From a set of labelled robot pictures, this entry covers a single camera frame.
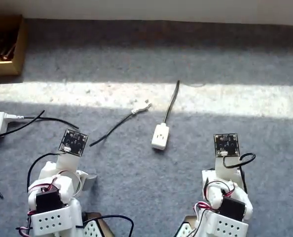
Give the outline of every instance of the cardboard box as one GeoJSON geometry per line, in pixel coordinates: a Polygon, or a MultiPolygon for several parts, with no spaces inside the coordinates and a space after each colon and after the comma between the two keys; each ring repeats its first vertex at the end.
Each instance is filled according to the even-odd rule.
{"type": "Polygon", "coordinates": [[[14,57],[12,61],[0,60],[0,76],[20,75],[25,61],[27,47],[27,25],[22,16],[0,16],[0,32],[18,31],[14,57]]]}

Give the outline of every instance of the cord end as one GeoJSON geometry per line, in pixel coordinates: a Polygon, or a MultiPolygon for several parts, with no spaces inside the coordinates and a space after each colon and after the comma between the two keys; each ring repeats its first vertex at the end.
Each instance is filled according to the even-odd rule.
{"type": "Polygon", "coordinates": [[[150,103],[148,100],[145,100],[144,102],[142,103],[139,103],[132,111],[131,113],[133,115],[139,113],[139,112],[142,112],[142,111],[145,111],[145,110],[148,110],[150,107],[151,107],[152,103],[150,103]]]}

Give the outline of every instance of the electrical outlet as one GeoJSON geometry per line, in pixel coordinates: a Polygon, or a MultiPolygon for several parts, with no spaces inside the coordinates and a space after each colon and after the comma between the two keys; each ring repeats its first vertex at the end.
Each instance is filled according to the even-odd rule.
{"type": "Polygon", "coordinates": [[[155,128],[151,145],[155,149],[164,150],[168,140],[170,128],[165,123],[158,124],[155,128]]]}

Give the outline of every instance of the white wall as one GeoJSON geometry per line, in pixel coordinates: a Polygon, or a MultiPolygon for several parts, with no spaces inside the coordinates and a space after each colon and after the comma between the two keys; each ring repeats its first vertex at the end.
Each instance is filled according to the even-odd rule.
{"type": "Polygon", "coordinates": [[[293,25],[293,0],[0,0],[0,13],[48,19],[293,25]]]}

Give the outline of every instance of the white plug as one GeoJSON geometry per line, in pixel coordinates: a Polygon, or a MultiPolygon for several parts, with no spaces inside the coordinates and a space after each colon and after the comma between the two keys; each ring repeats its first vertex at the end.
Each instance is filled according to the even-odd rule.
{"type": "Polygon", "coordinates": [[[5,112],[0,112],[0,134],[6,133],[7,125],[16,119],[23,119],[24,116],[9,115],[5,112]]]}
{"type": "Polygon", "coordinates": [[[166,126],[166,123],[158,124],[155,127],[151,145],[153,148],[164,150],[166,148],[166,143],[168,140],[170,128],[166,126]]]}

